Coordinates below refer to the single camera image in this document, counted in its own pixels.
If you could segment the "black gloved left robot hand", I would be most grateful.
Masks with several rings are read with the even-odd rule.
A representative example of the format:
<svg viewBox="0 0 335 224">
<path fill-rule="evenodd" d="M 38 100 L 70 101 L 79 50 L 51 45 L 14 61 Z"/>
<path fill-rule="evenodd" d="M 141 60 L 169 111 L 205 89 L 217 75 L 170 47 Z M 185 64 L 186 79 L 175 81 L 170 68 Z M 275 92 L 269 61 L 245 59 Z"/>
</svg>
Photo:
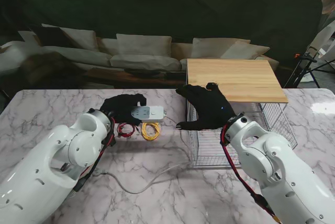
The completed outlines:
<svg viewBox="0 0 335 224">
<path fill-rule="evenodd" d="M 138 106 L 146 106 L 147 99 L 142 94 L 121 94 L 105 99 L 100 111 L 109 118 L 113 118 L 115 123 L 127 123 L 138 126 L 141 120 L 132 116 L 132 110 Z"/>
</svg>

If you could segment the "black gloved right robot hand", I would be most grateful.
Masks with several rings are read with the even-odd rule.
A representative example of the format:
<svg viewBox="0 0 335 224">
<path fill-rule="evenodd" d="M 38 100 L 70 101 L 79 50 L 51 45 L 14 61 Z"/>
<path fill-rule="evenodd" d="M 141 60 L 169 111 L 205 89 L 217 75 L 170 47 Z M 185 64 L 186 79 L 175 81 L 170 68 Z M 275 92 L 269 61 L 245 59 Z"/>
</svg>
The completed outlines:
<svg viewBox="0 0 335 224">
<path fill-rule="evenodd" d="M 197 131 L 218 129 L 236 116 L 216 83 L 208 83 L 206 87 L 187 84 L 177 88 L 176 93 L 186 98 L 198 114 L 195 121 L 177 123 L 177 129 Z"/>
</svg>

